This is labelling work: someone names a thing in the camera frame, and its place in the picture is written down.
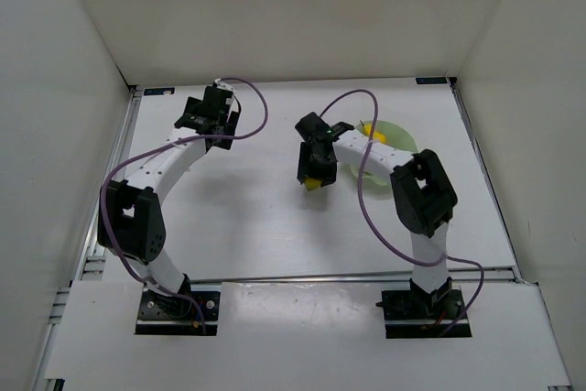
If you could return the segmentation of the yellow green fake lemon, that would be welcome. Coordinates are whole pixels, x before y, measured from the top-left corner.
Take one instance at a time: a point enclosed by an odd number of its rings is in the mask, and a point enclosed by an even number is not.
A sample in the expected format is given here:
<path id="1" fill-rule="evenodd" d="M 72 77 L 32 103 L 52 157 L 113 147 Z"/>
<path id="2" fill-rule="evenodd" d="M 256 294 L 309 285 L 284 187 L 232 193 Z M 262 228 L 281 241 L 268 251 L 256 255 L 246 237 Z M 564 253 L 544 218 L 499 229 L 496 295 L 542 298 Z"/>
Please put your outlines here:
<path id="1" fill-rule="evenodd" d="M 317 190 L 322 187 L 323 181 L 321 179 L 305 178 L 303 180 L 303 186 L 307 191 Z"/>

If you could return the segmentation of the yellow fake pear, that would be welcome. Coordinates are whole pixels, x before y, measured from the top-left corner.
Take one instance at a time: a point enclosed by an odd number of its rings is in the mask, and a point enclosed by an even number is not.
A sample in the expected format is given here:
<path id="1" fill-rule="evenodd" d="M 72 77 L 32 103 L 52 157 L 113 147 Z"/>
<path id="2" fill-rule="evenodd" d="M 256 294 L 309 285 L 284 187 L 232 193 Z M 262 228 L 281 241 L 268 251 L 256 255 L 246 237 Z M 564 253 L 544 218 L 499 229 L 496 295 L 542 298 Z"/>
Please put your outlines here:
<path id="1" fill-rule="evenodd" d="M 366 137 L 371 137 L 375 142 L 385 144 L 386 136 L 375 129 L 375 125 L 371 122 L 361 121 L 358 125 L 359 131 Z"/>

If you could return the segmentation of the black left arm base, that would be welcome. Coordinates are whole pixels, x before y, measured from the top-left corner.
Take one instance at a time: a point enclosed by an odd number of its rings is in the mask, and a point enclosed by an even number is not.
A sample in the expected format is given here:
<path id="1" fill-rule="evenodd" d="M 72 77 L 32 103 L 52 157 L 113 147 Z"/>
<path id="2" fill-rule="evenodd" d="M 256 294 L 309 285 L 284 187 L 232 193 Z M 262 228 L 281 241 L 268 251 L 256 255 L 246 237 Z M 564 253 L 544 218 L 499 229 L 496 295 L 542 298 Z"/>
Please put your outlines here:
<path id="1" fill-rule="evenodd" d="M 217 335 L 221 291 L 204 287 L 190 292 L 202 315 L 190 301 L 164 297 L 145 288 L 136 314 L 135 334 L 157 336 Z"/>

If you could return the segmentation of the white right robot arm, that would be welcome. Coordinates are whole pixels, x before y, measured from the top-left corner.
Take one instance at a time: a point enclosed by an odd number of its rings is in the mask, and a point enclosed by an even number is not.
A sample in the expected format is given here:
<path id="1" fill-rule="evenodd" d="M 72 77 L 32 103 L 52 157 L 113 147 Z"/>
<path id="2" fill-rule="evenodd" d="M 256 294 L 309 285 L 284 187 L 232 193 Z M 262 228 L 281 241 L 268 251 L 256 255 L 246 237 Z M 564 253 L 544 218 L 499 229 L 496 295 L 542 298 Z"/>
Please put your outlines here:
<path id="1" fill-rule="evenodd" d="M 446 240 L 458 202 L 437 154 L 397 150 L 347 123 L 328 125 L 315 113 L 301 118 L 295 129 L 302 138 L 297 179 L 307 190 L 334 183 L 340 163 L 391 186 L 397 218 L 411 236 L 410 290 L 426 308 L 436 307 L 451 291 Z"/>

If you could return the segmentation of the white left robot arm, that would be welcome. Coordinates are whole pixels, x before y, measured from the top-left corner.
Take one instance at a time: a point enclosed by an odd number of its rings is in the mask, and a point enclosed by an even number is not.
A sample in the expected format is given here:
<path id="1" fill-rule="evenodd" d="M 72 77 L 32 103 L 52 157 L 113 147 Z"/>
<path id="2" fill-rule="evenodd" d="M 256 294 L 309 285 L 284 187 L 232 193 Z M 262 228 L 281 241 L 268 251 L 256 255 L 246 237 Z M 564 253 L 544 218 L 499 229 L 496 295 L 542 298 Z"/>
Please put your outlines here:
<path id="1" fill-rule="evenodd" d="M 187 276 L 163 250 L 162 204 L 182 175 L 212 147 L 231 147 L 240 117 L 232 109 L 234 101 L 234 87 L 221 81 L 206 87 L 202 98 L 190 97 L 166 139 L 169 148 L 148 158 L 125 179 L 107 185 L 98 243 L 115 251 L 104 225 L 108 219 L 127 264 L 162 298 L 187 294 Z"/>

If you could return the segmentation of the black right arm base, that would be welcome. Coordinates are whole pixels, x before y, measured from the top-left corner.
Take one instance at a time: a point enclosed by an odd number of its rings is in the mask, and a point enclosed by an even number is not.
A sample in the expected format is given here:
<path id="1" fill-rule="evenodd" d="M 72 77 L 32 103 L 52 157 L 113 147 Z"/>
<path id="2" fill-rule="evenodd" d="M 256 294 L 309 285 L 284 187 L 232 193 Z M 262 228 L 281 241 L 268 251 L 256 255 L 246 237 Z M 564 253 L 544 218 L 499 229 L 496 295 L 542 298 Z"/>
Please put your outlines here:
<path id="1" fill-rule="evenodd" d="M 466 315 L 446 331 L 464 310 L 465 302 L 458 288 L 453 289 L 431 310 L 427 310 L 410 290 L 383 290 L 375 305 L 383 311 L 387 339 L 472 337 Z"/>

